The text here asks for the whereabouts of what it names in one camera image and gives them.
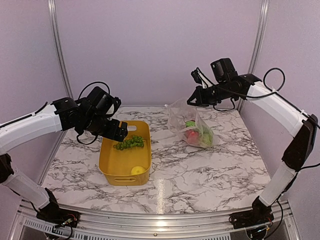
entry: plastic container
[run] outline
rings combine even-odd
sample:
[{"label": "plastic container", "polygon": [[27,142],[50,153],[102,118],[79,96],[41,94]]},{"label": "plastic container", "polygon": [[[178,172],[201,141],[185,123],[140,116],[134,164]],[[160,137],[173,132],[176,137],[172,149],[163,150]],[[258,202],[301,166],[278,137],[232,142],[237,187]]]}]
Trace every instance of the plastic container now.
[{"label": "plastic container", "polygon": [[[144,147],[133,147],[124,150],[114,148],[118,142],[103,138],[99,169],[104,174],[110,185],[137,186],[144,185],[149,180],[151,167],[151,138],[149,125],[144,121],[125,121],[128,123],[128,136],[141,136],[144,139]],[[145,172],[131,175],[131,169],[141,166]]]}]

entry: marble surface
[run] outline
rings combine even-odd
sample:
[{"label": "marble surface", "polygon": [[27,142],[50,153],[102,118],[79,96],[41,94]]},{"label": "marble surface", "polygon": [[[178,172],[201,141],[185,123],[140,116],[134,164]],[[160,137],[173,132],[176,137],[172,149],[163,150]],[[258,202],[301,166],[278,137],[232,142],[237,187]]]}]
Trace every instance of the marble surface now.
[{"label": "marble surface", "polygon": [[[98,168],[102,139],[82,145],[69,130],[43,186],[61,204],[114,212],[184,214],[249,207],[270,181],[252,137],[236,110],[198,111],[219,138],[214,148],[179,140],[168,130],[165,107],[118,110],[115,118],[150,126],[152,166],[145,185],[109,185]],[[87,133],[83,141],[91,139]]]}]

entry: transparent bag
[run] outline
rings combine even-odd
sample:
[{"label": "transparent bag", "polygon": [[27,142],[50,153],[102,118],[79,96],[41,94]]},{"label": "transparent bag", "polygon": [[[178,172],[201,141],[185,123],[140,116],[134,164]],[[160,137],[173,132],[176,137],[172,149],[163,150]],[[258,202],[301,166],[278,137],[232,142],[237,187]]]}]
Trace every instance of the transparent bag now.
[{"label": "transparent bag", "polygon": [[217,143],[214,133],[201,119],[197,108],[181,98],[167,107],[169,112],[168,129],[191,146],[211,148]]}]

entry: tabletop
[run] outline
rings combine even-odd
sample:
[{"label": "tabletop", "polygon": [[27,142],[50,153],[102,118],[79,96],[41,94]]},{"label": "tabletop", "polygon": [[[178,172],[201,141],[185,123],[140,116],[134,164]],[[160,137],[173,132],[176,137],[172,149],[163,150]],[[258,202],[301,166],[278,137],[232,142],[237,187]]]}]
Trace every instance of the tabletop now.
[{"label": "tabletop", "polygon": [[[112,186],[99,170],[102,138],[77,142],[69,130],[50,166],[43,187],[58,203],[88,209],[152,214],[187,214],[251,206],[270,181],[260,153],[237,110],[199,108],[219,138],[213,148],[186,144],[168,130],[165,107],[121,107],[121,121],[149,124],[152,166],[141,186]],[[83,141],[93,136],[86,132]]]}]

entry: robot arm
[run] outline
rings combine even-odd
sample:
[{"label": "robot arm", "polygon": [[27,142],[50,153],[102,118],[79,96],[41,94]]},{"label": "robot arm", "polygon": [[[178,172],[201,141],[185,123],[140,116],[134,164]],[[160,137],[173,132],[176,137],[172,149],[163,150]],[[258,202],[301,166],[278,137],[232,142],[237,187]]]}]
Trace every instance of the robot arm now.
[{"label": "robot arm", "polygon": [[230,222],[235,229],[262,224],[268,219],[273,220],[271,205],[291,187],[297,172],[313,150],[318,119],[314,115],[298,111],[276,91],[272,92],[266,88],[253,74],[238,75],[229,58],[215,61],[211,63],[211,67],[218,84],[213,84],[199,68],[194,70],[191,75],[195,82],[202,86],[197,86],[187,100],[189,105],[208,107],[215,106],[224,99],[237,101],[242,98],[265,110],[293,137],[276,173],[252,203],[252,210],[233,213],[230,216]]},{"label": "robot arm", "polygon": [[[48,133],[74,128],[78,136],[89,131],[95,137],[122,142],[128,135],[127,123],[111,117],[121,101],[100,87],[95,87],[87,97],[73,100],[65,97],[40,110],[4,123],[0,126],[0,183],[28,199],[38,208],[37,218],[61,224],[68,215],[79,213],[59,208],[48,189],[42,188],[11,164],[8,151]],[[72,227],[77,221],[72,220]]]}]

